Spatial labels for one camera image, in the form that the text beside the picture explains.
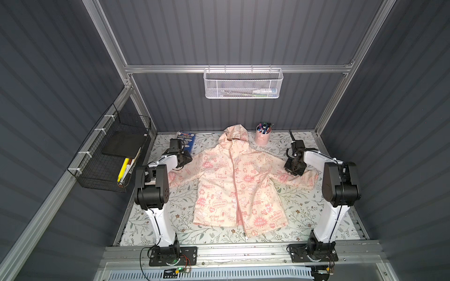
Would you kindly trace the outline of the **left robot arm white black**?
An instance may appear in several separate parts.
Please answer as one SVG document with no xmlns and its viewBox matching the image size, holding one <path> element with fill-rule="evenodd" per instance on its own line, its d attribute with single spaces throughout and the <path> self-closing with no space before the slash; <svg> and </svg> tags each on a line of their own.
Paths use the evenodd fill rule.
<svg viewBox="0 0 450 281">
<path fill-rule="evenodd" d="M 179 241 L 170 226 L 166 206 L 170 197 L 169 172 L 182 169 L 191 161 L 191 154 L 184 149 L 184 142 L 171 139 L 169 148 L 158 160 L 140 166 L 136 171 L 134 201 L 147 214 L 157 239 L 150 248 L 151 262 L 172 265 L 180 260 Z"/>
</svg>

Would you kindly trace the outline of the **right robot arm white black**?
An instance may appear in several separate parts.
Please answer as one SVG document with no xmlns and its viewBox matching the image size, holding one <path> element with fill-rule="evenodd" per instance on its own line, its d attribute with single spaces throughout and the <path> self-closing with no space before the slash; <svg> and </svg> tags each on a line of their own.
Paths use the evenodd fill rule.
<svg viewBox="0 0 450 281">
<path fill-rule="evenodd" d="M 335 262 L 336 234 L 345 214 L 361 198 L 357 167 L 353 162 L 344 162 L 327 156 L 313 148 L 306 148 L 302 140 L 292 133 L 291 148 L 286 150 L 285 170 L 294 176 L 306 175 L 307 166 L 322 173 L 322 196 L 326 203 L 316 227 L 311 231 L 307 243 L 290 244 L 287 250 L 294 263 Z"/>
</svg>

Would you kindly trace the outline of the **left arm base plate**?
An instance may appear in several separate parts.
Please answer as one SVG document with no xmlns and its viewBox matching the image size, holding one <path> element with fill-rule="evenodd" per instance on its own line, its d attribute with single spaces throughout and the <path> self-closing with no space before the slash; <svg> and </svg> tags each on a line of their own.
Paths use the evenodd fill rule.
<svg viewBox="0 0 450 281">
<path fill-rule="evenodd" d="M 150 252 L 149 266 L 196 265 L 198 247 L 155 247 Z"/>
</svg>

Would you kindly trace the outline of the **pink patterned hooded jacket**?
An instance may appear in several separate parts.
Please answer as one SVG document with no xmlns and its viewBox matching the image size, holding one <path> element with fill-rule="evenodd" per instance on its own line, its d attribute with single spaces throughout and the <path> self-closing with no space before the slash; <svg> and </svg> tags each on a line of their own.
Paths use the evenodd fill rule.
<svg viewBox="0 0 450 281">
<path fill-rule="evenodd" d="M 318 180 L 314 170 L 293 176 L 284 164 L 282 159 L 253 149 L 246 128 L 234 125 L 225 129 L 215 147 L 196 154 L 181 170 L 169 172 L 169 185 L 176 188 L 197 179 L 193 223 L 241 225 L 251 238 L 288 225 L 275 182 L 312 190 Z"/>
</svg>

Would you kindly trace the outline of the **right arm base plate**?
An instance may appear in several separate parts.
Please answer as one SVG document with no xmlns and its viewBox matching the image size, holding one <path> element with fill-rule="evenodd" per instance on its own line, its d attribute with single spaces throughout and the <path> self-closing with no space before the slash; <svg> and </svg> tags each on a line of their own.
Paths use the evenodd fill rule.
<svg viewBox="0 0 450 281">
<path fill-rule="evenodd" d="M 287 252 L 292 262 L 337 262 L 339 260 L 335 250 L 336 242 L 322 243 L 318 246 L 308 246 L 307 244 L 289 244 Z"/>
</svg>

